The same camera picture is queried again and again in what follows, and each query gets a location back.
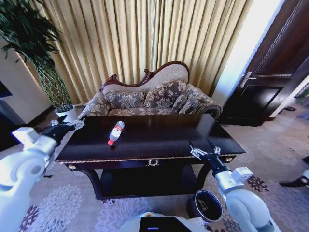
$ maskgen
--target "drawer handle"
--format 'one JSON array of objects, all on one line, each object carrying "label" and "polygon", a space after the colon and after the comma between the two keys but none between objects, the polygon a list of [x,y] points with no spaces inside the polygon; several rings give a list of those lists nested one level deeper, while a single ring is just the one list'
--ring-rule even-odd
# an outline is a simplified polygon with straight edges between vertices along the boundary
[{"label": "drawer handle", "polygon": [[155,167],[155,166],[160,166],[159,161],[156,159],[155,163],[151,163],[151,160],[148,161],[148,164],[146,164],[148,167]]}]

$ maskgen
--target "door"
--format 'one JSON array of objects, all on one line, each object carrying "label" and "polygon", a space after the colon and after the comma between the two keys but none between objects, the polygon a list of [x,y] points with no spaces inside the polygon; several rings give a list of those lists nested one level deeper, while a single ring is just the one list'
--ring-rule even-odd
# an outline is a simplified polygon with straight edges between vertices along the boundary
[{"label": "door", "polygon": [[287,0],[227,101],[220,123],[258,126],[309,74],[309,1]]}]

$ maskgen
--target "plant pot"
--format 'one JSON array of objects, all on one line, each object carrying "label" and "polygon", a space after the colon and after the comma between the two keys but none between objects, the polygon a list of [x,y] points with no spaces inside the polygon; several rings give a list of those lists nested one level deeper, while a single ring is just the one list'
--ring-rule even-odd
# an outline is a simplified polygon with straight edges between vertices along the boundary
[{"label": "plant pot", "polygon": [[64,122],[73,122],[73,121],[75,121],[77,119],[77,113],[76,113],[75,106],[73,106],[73,109],[71,109],[69,111],[61,112],[61,113],[58,113],[58,112],[55,111],[55,113],[59,117],[66,115],[66,118],[64,119]]}]

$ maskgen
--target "table top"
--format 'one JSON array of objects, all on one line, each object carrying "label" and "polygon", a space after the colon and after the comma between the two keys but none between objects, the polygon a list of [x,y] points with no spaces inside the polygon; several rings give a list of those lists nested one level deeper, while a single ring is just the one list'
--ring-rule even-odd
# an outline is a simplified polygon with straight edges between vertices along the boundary
[{"label": "table top", "polygon": [[[108,145],[117,121],[125,123],[120,138]],[[150,115],[87,117],[85,126],[70,138],[56,161],[126,160],[188,157],[190,140],[196,148],[221,154],[245,151],[209,115]]]}]

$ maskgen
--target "floral carpet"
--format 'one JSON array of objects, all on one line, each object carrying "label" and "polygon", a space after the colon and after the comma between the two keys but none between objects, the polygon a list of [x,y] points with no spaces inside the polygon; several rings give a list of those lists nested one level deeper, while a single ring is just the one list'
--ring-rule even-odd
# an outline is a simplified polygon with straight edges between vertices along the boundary
[{"label": "floral carpet", "polygon": [[[224,129],[246,150],[229,167],[246,166],[254,176],[246,188],[259,195],[270,209],[273,219],[283,232],[306,232],[309,228],[309,188],[286,188],[279,182],[299,178],[309,166],[302,158],[309,155],[309,121],[296,116],[305,108],[294,105],[295,112],[283,111],[274,121],[259,127],[225,126]],[[51,119],[36,126],[41,130]],[[56,150],[59,154],[72,133],[67,134]],[[3,156],[20,151],[21,145],[0,153]],[[193,165],[198,173],[201,165]],[[224,204],[217,183],[209,173],[204,189],[213,192]],[[46,177],[31,192],[31,206],[20,226],[21,232],[113,232],[123,223],[145,211],[188,218],[187,200],[192,195],[109,199],[97,201],[86,175],[71,172],[64,165],[52,163]],[[239,225],[224,214],[219,222],[210,224],[212,232],[239,232]]]}]

